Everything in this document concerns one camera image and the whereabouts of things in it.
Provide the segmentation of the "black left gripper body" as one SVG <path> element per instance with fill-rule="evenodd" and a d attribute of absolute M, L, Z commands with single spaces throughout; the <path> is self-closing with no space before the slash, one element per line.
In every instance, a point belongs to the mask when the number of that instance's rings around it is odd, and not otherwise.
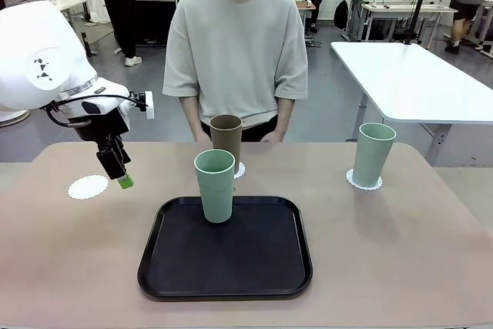
<path fill-rule="evenodd" d="M 72 120 L 73 123 L 85 121 L 90 121 L 90 124 L 75 128 L 75 131 L 83 141 L 105 142 L 110 136 L 120 136 L 130 130 L 129 119 L 119 107 L 114 108 L 105 115 L 91 115 Z"/>

